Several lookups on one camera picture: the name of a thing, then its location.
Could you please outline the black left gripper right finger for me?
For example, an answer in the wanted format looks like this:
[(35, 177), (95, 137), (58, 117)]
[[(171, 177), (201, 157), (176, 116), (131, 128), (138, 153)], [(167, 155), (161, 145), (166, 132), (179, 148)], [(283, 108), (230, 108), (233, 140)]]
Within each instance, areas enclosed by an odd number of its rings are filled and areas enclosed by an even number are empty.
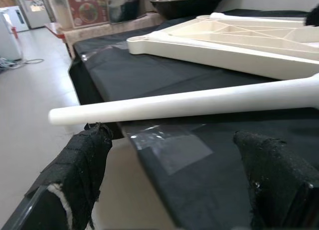
[(317, 230), (319, 171), (280, 139), (238, 131), (233, 142), (249, 182), (251, 229)]

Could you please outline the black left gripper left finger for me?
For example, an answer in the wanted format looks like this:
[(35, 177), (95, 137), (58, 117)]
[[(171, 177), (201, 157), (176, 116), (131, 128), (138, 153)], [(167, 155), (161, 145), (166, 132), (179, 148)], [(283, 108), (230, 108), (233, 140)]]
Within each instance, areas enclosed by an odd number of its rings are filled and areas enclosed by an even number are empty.
[(103, 123), (72, 136), (67, 145), (33, 182), (26, 196), (39, 186), (60, 200), (70, 230), (84, 230), (92, 225), (92, 210), (100, 196), (107, 155), (113, 134)]

